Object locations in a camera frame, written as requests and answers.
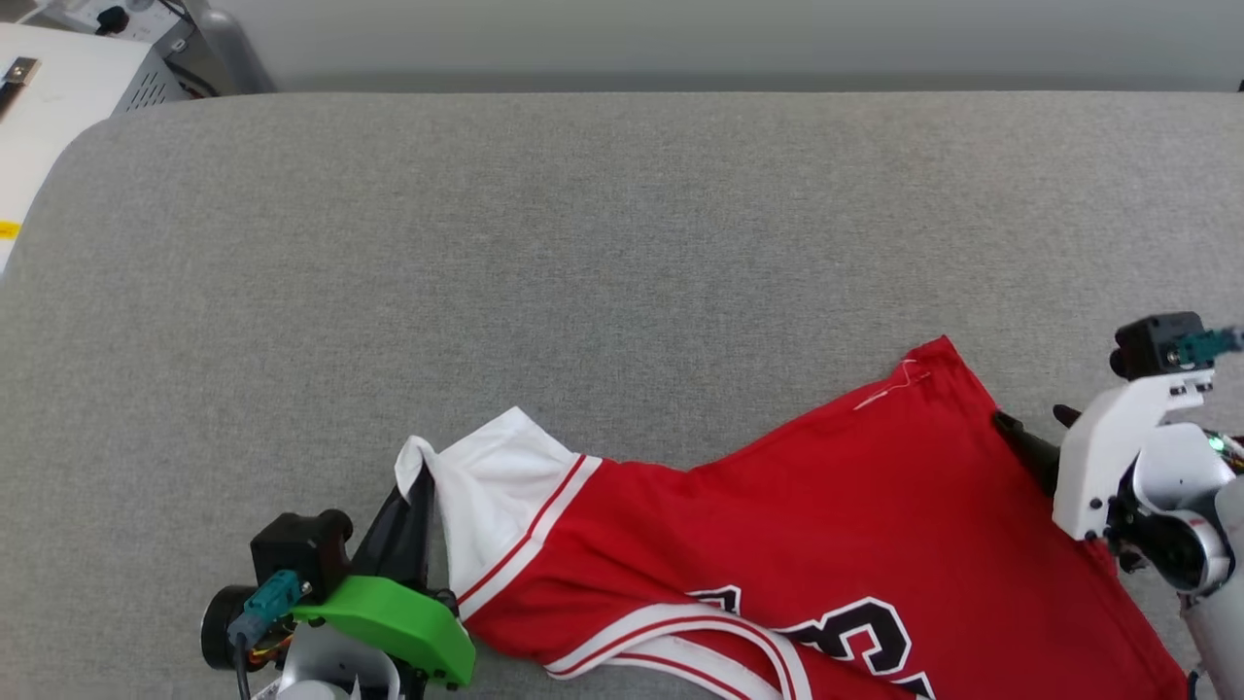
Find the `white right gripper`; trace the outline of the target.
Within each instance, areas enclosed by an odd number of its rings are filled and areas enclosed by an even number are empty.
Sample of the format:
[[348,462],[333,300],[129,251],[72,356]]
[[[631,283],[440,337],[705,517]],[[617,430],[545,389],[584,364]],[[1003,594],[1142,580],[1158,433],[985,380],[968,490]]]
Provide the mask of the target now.
[[1200,407],[1215,371],[1183,371],[1130,380],[1096,395],[1080,412],[1054,404],[1054,421],[1070,429],[1060,448],[1030,433],[1018,417],[991,413],[1006,441],[1042,494],[1054,492],[1054,523],[1076,541],[1105,532],[1107,501],[1159,421],[1176,409]]

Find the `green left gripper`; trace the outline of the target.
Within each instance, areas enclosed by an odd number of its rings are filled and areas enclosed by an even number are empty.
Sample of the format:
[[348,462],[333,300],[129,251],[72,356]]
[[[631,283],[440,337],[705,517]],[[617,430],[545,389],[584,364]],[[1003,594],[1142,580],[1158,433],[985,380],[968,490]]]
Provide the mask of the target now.
[[435,486],[393,489],[351,561],[352,573],[322,604],[294,607],[292,683],[402,688],[471,684],[476,647],[453,608],[428,589]]

